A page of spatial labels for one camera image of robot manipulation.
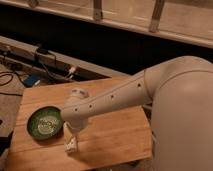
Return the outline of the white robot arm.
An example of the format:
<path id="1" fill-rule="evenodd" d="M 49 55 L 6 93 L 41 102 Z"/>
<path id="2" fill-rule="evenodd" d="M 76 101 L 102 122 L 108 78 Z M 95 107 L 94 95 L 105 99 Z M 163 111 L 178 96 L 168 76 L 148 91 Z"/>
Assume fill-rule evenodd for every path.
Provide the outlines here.
<path id="1" fill-rule="evenodd" d="M 213 63 L 181 56 L 144 69 L 90 97 L 71 91 L 62 118 L 79 132 L 88 119 L 152 105 L 152 171 L 213 171 Z"/>

